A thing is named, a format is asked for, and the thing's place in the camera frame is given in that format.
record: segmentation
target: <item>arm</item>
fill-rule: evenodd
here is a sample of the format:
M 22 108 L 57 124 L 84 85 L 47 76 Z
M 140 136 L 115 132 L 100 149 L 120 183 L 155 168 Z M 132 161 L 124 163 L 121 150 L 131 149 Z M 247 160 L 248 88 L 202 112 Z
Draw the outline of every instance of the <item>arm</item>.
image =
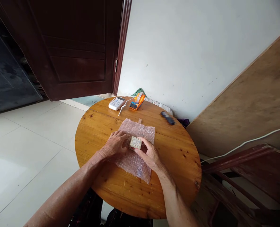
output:
M 122 131 L 113 132 L 104 147 L 45 201 L 25 227 L 67 226 L 105 161 L 127 152 L 122 144 L 128 137 Z
M 147 147 L 147 152 L 136 149 L 135 152 L 145 161 L 145 163 L 156 172 L 159 177 L 166 209 L 166 217 L 170 227 L 177 226 L 198 226 L 196 218 L 184 203 L 175 181 L 169 174 L 166 167 L 161 163 L 158 151 L 145 138 L 141 139 Z

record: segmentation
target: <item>round wooden table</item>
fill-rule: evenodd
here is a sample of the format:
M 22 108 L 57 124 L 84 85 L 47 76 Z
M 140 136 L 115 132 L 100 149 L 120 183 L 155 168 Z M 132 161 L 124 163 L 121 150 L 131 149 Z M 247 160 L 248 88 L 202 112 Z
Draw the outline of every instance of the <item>round wooden table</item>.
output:
M 111 110 L 108 98 L 94 104 L 81 118 L 75 137 L 79 166 L 83 166 L 106 143 L 110 134 L 129 118 L 155 127 L 155 147 L 172 174 L 181 196 L 188 206 L 194 201 L 201 183 L 201 164 L 197 149 L 183 126 L 175 119 L 169 125 L 160 115 L 160 107 L 144 101 L 137 110 L 129 104 L 119 111 Z M 166 218 L 163 191 L 157 174 L 152 171 L 147 184 L 114 163 L 107 163 L 92 185 L 93 190 L 108 204 L 140 218 Z

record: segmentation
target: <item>orange tape dispenser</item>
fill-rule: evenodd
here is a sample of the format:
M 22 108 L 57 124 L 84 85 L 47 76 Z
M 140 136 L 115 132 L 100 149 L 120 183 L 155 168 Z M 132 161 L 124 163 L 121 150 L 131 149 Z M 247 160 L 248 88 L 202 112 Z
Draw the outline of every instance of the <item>orange tape dispenser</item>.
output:
M 140 92 L 136 97 L 135 97 L 135 101 L 131 102 L 130 104 L 130 108 L 132 108 L 133 110 L 137 110 L 141 104 L 143 103 L 145 98 L 145 94 L 143 94 L 143 92 Z

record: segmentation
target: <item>dark wooden door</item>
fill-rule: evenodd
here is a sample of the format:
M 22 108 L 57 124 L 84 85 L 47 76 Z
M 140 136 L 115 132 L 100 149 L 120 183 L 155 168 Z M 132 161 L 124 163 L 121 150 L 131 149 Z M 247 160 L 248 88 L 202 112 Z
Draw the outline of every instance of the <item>dark wooden door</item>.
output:
M 0 37 L 0 111 L 41 99 L 41 95 Z
M 122 0 L 0 0 L 0 17 L 49 99 L 113 92 Z

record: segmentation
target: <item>pink bubble wrap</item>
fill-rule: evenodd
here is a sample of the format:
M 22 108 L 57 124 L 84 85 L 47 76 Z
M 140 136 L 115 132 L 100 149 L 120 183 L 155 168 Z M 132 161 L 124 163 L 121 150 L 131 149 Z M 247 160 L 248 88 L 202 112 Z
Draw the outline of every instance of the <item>pink bubble wrap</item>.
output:
M 155 139 L 155 127 L 144 126 L 130 119 L 125 119 L 120 128 L 120 131 L 127 133 L 134 137 L 144 137 L 152 144 L 154 144 Z M 125 146 L 128 146 L 131 138 L 125 141 Z M 114 160 L 117 166 L 124 169 L 125 171 L 133 174 L 136 177 L 141 178 L 146 183 L 150 181 L 150 175 L 152 170 L 147 166 L 143 159 L 137 155 L 134 151 L 128 150 L 126 155 L 118 160 Z

